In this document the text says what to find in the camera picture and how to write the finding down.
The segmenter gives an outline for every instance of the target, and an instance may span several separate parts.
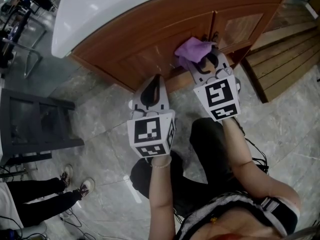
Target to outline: leg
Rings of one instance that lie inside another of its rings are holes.
[[[54,193],[63,192],[66,188],[66,184],[58,178],[42,181],[13,181],[7,182],[7,186],[16,205],[24,204]]]
[[[242,190],[229,167],[223,126],[211,118],[193,122],[190,143],[204,169],[208,184],[219,193]]]
[[[174,151],[171,151],[171,156],[173,207],[178,215],[185,217],[214,196],[213,188],[183,177],[182,159]],[[149,198],[151,173],[152,167],[144,158],[140,159],[131,171],[133,187],[146,198]]]
[[[63,213],[81,198],[82,195],[77,189],[41,202],[16,204],[16,209],[23,226],[26,228],[38,225],[53,216]]]

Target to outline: sneaker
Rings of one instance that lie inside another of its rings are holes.
[[[95,189],[95,181],[92,178],[87,178],[80,186],[80,195],[84,198]]]
[[[74,175],[74,169],[72,168],[71,164],[67,164],[64,168],[64,172],[60,176],[61,180],[65,184],[65,188],[70,186],[73,175]]]

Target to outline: cabinet panel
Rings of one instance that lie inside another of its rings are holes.
[[[229,54],[251,46],[272,19],[279,4],[256,4],[215,12],[212,33],[218,33],[218,47]]]
[[[145,34],[135,36],[138,45],[117,51],[117,56],[113,59],[98,55],[89,62],[136,90],[155,74],[169,77],[171,70],[177,66],[175,50],[190,37],[208,37],[212,17],[212,12],[205,13],[165,26],[155,32],[145,29]]]

